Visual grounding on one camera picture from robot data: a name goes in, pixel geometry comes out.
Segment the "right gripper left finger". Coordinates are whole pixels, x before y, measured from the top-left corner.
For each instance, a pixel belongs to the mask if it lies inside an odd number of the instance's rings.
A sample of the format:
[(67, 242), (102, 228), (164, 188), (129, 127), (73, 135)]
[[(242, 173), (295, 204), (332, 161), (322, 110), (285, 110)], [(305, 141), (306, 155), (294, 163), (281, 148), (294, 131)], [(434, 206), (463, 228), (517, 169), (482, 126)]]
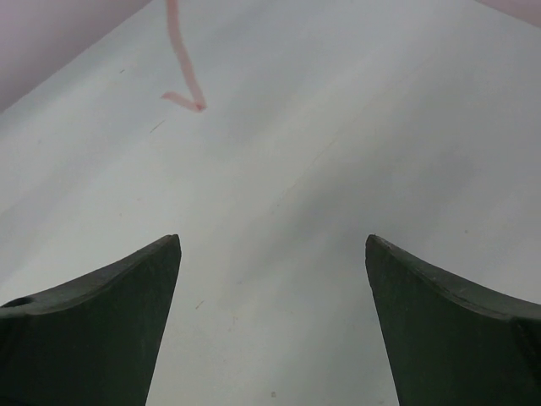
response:
[(181, 262), (166, 235), (1, 307), (3, 405), (144, 405)]

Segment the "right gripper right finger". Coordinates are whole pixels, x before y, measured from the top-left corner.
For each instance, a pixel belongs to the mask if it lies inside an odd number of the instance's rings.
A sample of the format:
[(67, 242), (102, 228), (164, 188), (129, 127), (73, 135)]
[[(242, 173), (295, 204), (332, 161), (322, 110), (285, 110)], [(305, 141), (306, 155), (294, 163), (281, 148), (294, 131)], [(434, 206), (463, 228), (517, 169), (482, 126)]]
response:
[(401, 405), (538, 405), (540, 306), (371, 234), (365, 265)]

